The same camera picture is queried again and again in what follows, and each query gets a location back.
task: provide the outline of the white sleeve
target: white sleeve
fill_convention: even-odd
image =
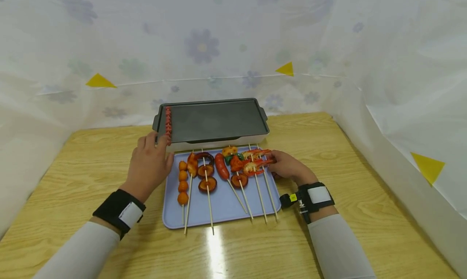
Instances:
[[[97,278],[120,236],[107,227],[87,222],[39,270],[33,279]]]
[[[308,224],[311,241],[325,279],[376,278],[365,252],[341,215]]]

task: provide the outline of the orange ball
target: orange ball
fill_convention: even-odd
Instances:
[[[188,194],[185,192],[181,192],[178,194],[178,198],[176,199],[178,204],[180,205],[187,205],[188,204]]]
[[[186,164],[186,162],[184,162],[184,161],[182,160],[182,161],[178,164],[178,169],[179,169],[180,171],[186,171],[186,169],[187,169],[187,164]]]
[[[181,181],[178,185],[178,192],[186,192],[188,190],[188,183],[186,181]]]
[[[180,171],[178,174],[178,180],[179,181],[184,181],[187,180],[188,178],[188,173],[186,171]]]

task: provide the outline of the hand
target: hand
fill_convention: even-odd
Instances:
[[[165,158],[167,137],[159,137],[159,143],[155,147],[156,135],[157,132],[153,131],[138,139],[138,146],[131,156],[128,177],[120,187],[141,203],[144,203],[169,175],[174,162],[173,153]]]
[[[291,155],[273,150],[270,154],[276,160],[269,166],[269,171],[284,178],[291,178],[297,186],[312,184],[318,181],[316,175],[306,165]]]

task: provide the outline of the blue tray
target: blue tray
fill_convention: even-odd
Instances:
[[[244,152],[248,150],[248,147],[239,147],[238,150],[239,152]],[[216,156],[216,154],[221,152],[222,150],[218,149],[206,151],[211,153],[213,156]],[[181,160],[184,160],[186,162],[189,155],[190,152],[176,154],[174,157],[172,171],[167,177],[162,221],[164,225],[169,229],[179,229],[184,227],[182,220],[182,206],[180,206],[176,200],[178,197],[178,163]],[[279,200],[279,192],[277,192],[276,183],[274,182],[272,174],[267,169],[266,175],[268,178],[268,184],[271,190],[271,195],[274,200],[274,205],[276,206],[276,211],[279,211],[279,209],[281,208],[281,203]],[[220,223],[222,221],[249,218],[250,215],[243,211],[242,206],[240,205],[239,201],[237,200],[237,197],[235,196],[227,181],[224,181],[221,179],[221,177],[219,177],[217,169],[214,169],[213,177],[215,177],[217,180],[217,188],[212,193],[210,193],[212,221],[214,223]],[[193,178],[193,189],[191,189],[190,213],[188,216],[189,227],[203,224],[211,224],[211,220],[209,217],[207,193],[202,193],[198,190],[198,184],[200,181],[201,179],[199,177]],[[266,214],[274,214],[271,198],[269,196],[268,188],[266,187],[266,180],[263,174],[258,175],[258,183],[260,186],[261,196]],[[244,191],[253,216],[257,217],[263,215],[260,197],[258,194],[258,187],[256,186],[254,176],[249,178],[248,185],[244,187]],[[245,206],[246,208],[246,203],[245,199],[243,198],[242,189],[236,189],[236,192],[237,195],[240,197],[243,206]]]

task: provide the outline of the white backdrop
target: white backdrop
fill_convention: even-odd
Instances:
[[[467,277],[467,0],[0,0],[0,234],[71,132],[325,110]],[[294,76],[276,72],[292,62]],[[96,74],[116,88],[92,88]],[[444,163],[424,178],[411,153]]]

